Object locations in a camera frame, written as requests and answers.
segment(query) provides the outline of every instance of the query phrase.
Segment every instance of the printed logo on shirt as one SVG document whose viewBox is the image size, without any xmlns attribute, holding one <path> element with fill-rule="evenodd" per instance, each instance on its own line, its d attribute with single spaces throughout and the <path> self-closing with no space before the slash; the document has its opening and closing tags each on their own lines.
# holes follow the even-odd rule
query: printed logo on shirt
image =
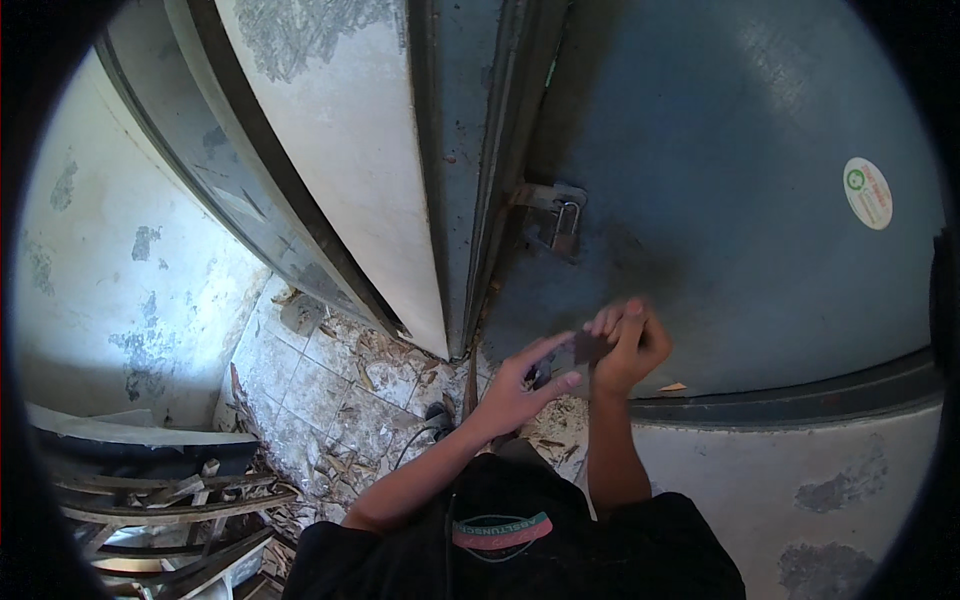
<svg viewBox="0 0 960 600">
<path fill-rule="evenodd" d="M 503 563 L 553 531 L 546 513 L 481 515 L 453 522 L 453 543 L 486 563 Z"/>
</svg>

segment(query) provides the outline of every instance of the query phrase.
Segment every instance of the finger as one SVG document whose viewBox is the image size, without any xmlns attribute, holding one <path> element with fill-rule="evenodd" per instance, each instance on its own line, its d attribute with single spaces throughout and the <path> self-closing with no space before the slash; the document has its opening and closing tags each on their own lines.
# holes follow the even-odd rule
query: finger
<svg viewBox="0 0 960 600">
<path fill-rule="evenodd" d="M 603 333 L 603 326 L 607 324 L 607 312 L 610 310 L 608 307 L 600 309 L 600 312 L 597 313 L 597 316 L 593 319 L 593 325 L 590 326 L 590 335 L 597 337 Z"/>
<path fill-rule="evenodd" d="M 670 339 L 670 334 L 667 333 L 666 328 L 654 311 L 648 308 L 645 312 L 646 325 L 643 329 L 643 345 L 639 351 L 663 360 L 673 350 L 673 340 Z"/>
<path fill-rule="evenodd" d="M 572 339 L 573 332 L 565 331 L 553 337 L 546 338 L 545 340 L 537 340 L 534 344 L 531 344 L 516 355 L 517 362 L 520 363 L 524 369 L 523 372 L 526 373 L 527 369 L 536 365 L 544 356 Z"/>
<path fill-rule="evenodd" d="M 545 386 L 533 392 L 533 400 L 543 406 L 550 400 L 555 400 L 560 395 L 566 394 L 580 385 L 583 378 L 576 371 L 566 372 L 559 377 L 554 377 Z"/>
<path fill-rule="evenodd" d="M 529 350 L 530 348 L 536 346 L 537 344 L 539 344 L 539 343 L 542 342 L 543 340 L 544 340 L 544 338 L 541 338 L 541 337 L 540 337 L 540 338 L 537 338 L 536 340 L 534 340 L 534 341 L 531 342 L 530 344 L 527 344 L 527 346 L 526 346 L 523 350 L 521 350 L 520 352 L 518 352 L 517 354 L 522 354 L 523 352 L 526 352 L 527 350 Z"/>
<path fill-rule="evenodd" d="M 639 298 L 631 298 L 627 302 L 627 311 L 620 322 L 620 339 L 616 343 L 614 351 L 629 352 L 636 355 L 636 347 L 640 343 L 640 337 L 643 335 L 643 327 L 646 325 L 646 314 L 643 310 L 643 302 Z"/>
<path fill-rule="evenodd" d="M 613 328 L 613 333 L 607 338 L 608 344 L 613 344 L 616 346 L 617 340 L 620 339 L 620 332 L 623 331 L 623 320 L 616 322 L 616 327 Z"/>
<path fill-rule="evenodd" d="M 620 322 L 620 319 L 623 317 L 623 311 L 626 307 L 626 304 L 617 304 L 616 306 L 611 306 L 610 310 L 607 311 L 607 322 L 603 327 L 603 334 L 610 335 L 613 333 L 613 328 L 616 327 L 616 324 Z"/>
</svg>

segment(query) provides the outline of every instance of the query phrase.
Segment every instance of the tiled floor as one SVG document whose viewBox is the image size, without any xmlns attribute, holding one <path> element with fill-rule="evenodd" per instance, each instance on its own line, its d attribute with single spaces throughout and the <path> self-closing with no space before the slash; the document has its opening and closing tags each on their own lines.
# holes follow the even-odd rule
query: tiled floor
<svg viewBox="0 0 960 600">
<path fill-rule="evenodd" d="M 328 312 L 309 337 L 280 322 L 292 291 L 271 277 L 233 355 L 256 433 L 275 466 L 318 505 L 318 518 L 339 521 L 356 495 L 389 472 L 423 425 L 426 408 L 444 397 L 459 419 L 468 362 L 447 364 Z M 477 389 L 492 369 L 478 356 Z M 215 424 L 229 430 L 235 416 L 229 370 Z M 586 408 L 558 400 L 524 435 L 572 480 L 586 452 Z M 412 460 L 431 443 L 420 436 L 403 456 Z"/>
</svg>

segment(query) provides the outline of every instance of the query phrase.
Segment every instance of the hand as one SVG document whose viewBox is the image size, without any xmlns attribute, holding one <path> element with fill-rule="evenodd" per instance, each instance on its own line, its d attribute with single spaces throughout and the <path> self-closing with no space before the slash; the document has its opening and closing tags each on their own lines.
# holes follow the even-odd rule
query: hand
<svg viewBox="0 0 960 600">
<path fill-rule="evenodd" d="M 610 344 L 616 344 L 590 376 L 590 387 L 597 394 L 627 397 L 673 350 L 670 335 L 653 309 L 639 298 L 602 309 L 584 324 L 584 331 L 593 337 L 606 336 Z"/>
<path fill-rule="evenodd" d="M 567 372 L 554 377 L 539 390 L 524 391 L 523 378 L 530 368 L 559 346 L 573 339 L 567 331 L 552 338 L 540 338 L 520 353 L 503 361 L 483 400 L 477 405 L 462 427 L 474 429 L 486 440 L 510 433 L 532 419 L 560 394 L 580 384 L 578 372 Z"/>
</svg>

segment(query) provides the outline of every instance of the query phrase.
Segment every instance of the wall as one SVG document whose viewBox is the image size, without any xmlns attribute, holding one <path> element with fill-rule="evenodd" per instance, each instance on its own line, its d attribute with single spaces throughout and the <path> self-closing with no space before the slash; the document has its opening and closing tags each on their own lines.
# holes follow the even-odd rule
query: wall
<svg viewBox="0 0 960 600">
<path fill-rule="evenodd" d="M 334 0 L 322 11 L 303 0 L 216 4 L 314 200 L 413 342 L 446 358 L 404 3 Z"/>
<path fill-rule="evenodd" d="M 794 430 L 635 424 L 654 493 L 680 492 L 733 558 L 750 600 L 854 598 L 924 481 L 940 406 Z"/>
<path fill-rule="evenodd" d="M 18 242 L 25 399 L 206 428 L 269 271 L 176 179 L 91 52 L 36 157 Z"/>
</svg>

